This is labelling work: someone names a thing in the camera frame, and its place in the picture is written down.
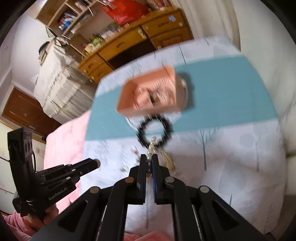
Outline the pink sleeve forearm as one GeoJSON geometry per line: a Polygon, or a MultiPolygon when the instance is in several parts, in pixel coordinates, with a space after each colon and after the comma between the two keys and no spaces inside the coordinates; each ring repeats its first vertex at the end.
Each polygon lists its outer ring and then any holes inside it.
{"type": "Polygon", "coordinates": [[[3,216],[4,221],[18,240],[30,240],[31,237],[37,233],[45,225],[37,217],[27,215],[21,217],[17,212],[12,215],[3,216]]]}

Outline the left hand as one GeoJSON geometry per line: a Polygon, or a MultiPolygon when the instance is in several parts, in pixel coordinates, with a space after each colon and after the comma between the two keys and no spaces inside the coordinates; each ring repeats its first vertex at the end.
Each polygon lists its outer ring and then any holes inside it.
{"type": "Polygon", "coordinates": [[[25,216],[24,219],[29,223],[29,226],[31,228],[39,230],[45,225],[47,225],[48,223],[50,223],[52,220],[54,220],[59,214],[59,210],[56,207],[56,204],[46,209],[45,212],[46,212],[46,216],[44,217],[43,220],[40,220],[36,216],[31,214],[28,214],[27,216],[25,216]]]}

